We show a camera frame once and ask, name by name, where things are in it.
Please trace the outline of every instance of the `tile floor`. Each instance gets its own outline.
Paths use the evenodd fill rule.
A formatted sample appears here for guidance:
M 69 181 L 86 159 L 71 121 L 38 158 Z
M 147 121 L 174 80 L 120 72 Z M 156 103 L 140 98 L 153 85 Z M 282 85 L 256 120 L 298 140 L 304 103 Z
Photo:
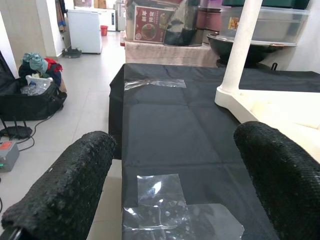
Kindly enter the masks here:
M 0 173 L 2 213 L 18 202 L 75 140 L 95 130 L 108 132 L 109 84 L 125 63 L 120 33 L 108 32 L 103 37 L 100 55 L 84 54 L 80 58 L 60 58 L 59 62 L 63 66 L 62 76 L 68 91 L 64 108 L 37 127 L 35 146 L 20 153 L 13 170 Z M 37 123 L 38 121 L 30 121 L 27 124 L 33 128 Z M 19 148 L 26 148 L 31 144 L 32 140 L 20 144 Z M 121 161 L 114 159 L 87 240 L 121 239 L 121 172 Z

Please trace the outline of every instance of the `red cloth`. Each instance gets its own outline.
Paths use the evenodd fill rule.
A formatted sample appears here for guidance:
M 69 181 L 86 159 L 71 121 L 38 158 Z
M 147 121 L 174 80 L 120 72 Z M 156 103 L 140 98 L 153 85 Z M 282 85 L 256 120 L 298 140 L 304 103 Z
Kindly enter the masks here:
M 54 65 L 54 64 L 57 64 L 57 66 L 54 69 L 55 73 L 57 73 L 59 71 L 62 72 L 64 70 L 63 67 L 59 63 L 57 63 L 55 60 L 53 60 L 52 58 L 47 57 L 44 60 L 46 60 L 48 62 L 48 70 L 51 69 L 51 65 Z

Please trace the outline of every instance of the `black tablecloth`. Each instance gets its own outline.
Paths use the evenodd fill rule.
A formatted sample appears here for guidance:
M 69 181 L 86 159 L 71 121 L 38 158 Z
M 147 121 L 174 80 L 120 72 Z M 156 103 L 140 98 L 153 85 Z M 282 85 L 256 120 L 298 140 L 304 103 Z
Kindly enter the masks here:
M 233 140 L 239 122 L 214 103 L 224 73 L 151 64 L 121 68 L 111 83 L 109 133 L 121 147 L 122 131 L 122 205 L 138 205 L 137 175 L 178 173 L 187 204 L 223 204 L 244 226 L 243 240 L 276 240 Z M 186 88 L 145 85 L 123 92 L 124 81 L 145 79 L 183 79 Z M 240 88 L 320 92 L 320 78 L 245 69 Z

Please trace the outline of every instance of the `red bucket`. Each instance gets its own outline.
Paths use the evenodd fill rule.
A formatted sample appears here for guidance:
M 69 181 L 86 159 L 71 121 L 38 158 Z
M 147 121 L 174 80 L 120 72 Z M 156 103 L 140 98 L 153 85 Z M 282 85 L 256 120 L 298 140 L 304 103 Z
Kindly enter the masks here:
M 108 33 L 108 26 L 101 25 L 101 36 L 107 36 Z

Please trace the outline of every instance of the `open duffel bag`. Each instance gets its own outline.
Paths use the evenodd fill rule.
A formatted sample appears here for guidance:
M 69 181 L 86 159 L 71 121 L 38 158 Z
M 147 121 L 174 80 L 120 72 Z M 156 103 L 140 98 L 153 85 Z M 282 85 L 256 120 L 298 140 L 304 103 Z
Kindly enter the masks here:
M 5 121 L 43 120 L 63 107 L 66 94 L 53 83 L 40 94 L 9 94 L 0 96 L 0 115 Z

